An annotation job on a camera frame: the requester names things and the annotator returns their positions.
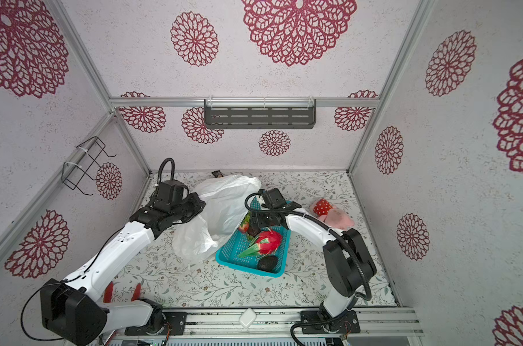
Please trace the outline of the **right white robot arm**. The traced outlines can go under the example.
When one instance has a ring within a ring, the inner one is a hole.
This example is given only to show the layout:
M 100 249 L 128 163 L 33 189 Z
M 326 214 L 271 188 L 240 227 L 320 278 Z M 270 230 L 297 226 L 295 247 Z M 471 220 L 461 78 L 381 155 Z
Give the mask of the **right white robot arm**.
M 359 300 L 370 302 L 370 280 L 377 268 L 361 233 L 351 228 L 340 231 L 317 219 L 296 202 L 288 202 L 277 188 L 259 190 L 244 200 L 252 221 L 260 228 L 282 226 L 306 238 L 323 252 L 327 277 L 332 286 L 318 311 L 302 311 L 293 324 L 306 334 L 358 332 L 353 310 Z

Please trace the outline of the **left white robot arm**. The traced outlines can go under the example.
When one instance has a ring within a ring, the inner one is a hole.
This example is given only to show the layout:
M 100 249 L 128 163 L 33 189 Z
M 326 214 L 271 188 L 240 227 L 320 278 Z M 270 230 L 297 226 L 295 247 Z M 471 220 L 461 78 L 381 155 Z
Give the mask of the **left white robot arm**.
M 178 180 L 158 184 L 150 201 L 115 232 L 98 254 L 64 280 L 49 280 L 40 290 L 42 325 L 74 345 L 89 345 L 100 335 L 127 327 L 155 334 L 163 329 L 163 307 L 147 298 L 104 303 L 108 284 L 139 252 L 166 229 L 188 223 L 206 203 Z

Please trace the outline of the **white plastic bag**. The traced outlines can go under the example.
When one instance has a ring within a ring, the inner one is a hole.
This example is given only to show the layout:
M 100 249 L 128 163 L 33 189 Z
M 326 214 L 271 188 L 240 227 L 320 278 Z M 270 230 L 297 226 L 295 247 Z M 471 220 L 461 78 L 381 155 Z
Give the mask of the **white plastic bag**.
M 173 252 L 190 263 L 206 260 L 231 238 L 248 213 L 244 201 L 261 188 L 257 177 L 230 175 L 198 184 L 194 192 L 206 203 L 189 223 L 175 226 Z

